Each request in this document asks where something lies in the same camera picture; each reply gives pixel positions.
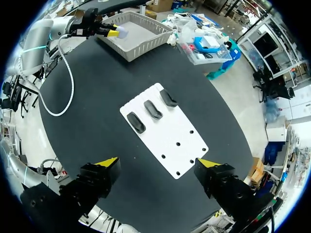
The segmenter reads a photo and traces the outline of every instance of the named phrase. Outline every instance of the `black handle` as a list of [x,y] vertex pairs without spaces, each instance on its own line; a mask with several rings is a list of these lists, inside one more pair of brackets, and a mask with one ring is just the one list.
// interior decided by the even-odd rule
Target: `black handle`
[[135,113],[130,112],[126,117],[137,133],[141,134],[145,132],[146,126],[141,122]]
[[163,117],[163,114],[159,110],[157,110],[154,103],[152,103],[150,100],[144,102],[144,106],[148,113],[152,116],[152,118],[160,120]]
[[167,106],[174,108],[178,105],[178,103],[170,96],[167,90],[163,89],[162,91],[160,91],[160,95]]

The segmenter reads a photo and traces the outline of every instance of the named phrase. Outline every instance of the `desk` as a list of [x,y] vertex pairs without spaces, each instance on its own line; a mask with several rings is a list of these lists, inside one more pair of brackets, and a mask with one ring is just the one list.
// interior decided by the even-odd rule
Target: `desk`
[[[104,42],[90,38],[67,56],[75,82],[73,101],[60,117],[39,101],[51,146],[71,177],[86,164],[118,156],[121,176],[98,206],[142,233],[189,233],[219,209],[193,168],[175,180],[136,136],[119,109],[155,83],[162,84],[209,147],[203,157],[236,168],[243,180],[253,163],[245,136],[223,98],[185,56],[162,45],[127,62]],[[52,112],[70,97],[71,82],[59,62],[41,92]]]

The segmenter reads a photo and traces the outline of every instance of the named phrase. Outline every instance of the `light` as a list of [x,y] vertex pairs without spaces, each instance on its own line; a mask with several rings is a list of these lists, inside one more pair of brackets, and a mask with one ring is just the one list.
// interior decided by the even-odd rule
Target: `light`
[[28,50],[24,50],[23,53],[30,52],[30,51],[33,51],[33,50],[45,49],[46,47],[47,47],[46,45],[34,47],[34,48],[31,48],[31,49],[28,49]]

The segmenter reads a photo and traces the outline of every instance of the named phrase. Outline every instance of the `white cabinet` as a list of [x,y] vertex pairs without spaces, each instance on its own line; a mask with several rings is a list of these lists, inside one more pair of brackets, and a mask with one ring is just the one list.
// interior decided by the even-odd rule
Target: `white cabinet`
[[311,116],[311,101],[292,107],[293,119]]
[[280,109],[280,116],[285,116],[287,120],[292,120],[292,109],[291,108],[282,108]]
[[266,132],[269,142],[285,142],[287,136],[285,116],[279,116],[275,122],[268,123]]
[[297,106],[311,101],[311,85],[294,91],[295,97],[290,100],[291,106]]
[[290,100],[282,97],[276,98],[276,105],[278,108],[283,109],[283,108],[290,108]]

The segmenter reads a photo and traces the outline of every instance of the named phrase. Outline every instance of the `plastic bin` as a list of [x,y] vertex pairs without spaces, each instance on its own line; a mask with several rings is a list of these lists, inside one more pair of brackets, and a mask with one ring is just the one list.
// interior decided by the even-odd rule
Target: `plastic bin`
[[[219,41],[219,38],[214,34],[206,34],[214,36],[217,41]],[[194,65],[202,65],[202,64],[209,64],[209,63],[225,63],[227,61],[231,61],[232,57],[230,56],[229,50],[225,47],[223,43],[219,43],[221,46],[220,50],[215,53],[209,53],[212,55],[212,58],[205,58],[205,59],[198,59],[197,53],[194,52],[190,46],[193,45],[193,43],[186,43],[182,40],[182,37],[179,37],[178,41],[181,48],[185,51],[186,55],[189,57],[189,60]]]
[[135,12],[117,14],[103,22],[123,26],[129,31],[124,39],[97,35],[128,62],[163,45],[173,32],[171,28],[162,23]]

